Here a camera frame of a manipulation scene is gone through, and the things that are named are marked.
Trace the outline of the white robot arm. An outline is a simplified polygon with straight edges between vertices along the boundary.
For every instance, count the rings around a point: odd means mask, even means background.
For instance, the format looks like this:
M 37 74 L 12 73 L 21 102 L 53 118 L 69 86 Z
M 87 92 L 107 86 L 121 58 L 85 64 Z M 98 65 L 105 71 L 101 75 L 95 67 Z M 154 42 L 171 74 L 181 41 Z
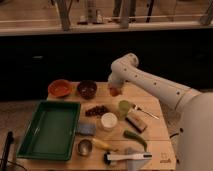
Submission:
M 213 92 L 200 92 L 149 74 L 138 65 L 133 53 L 113 61 L 109 89 L 121 92 L 129 81 L 180 113 L 176 171 L 213 171 Z

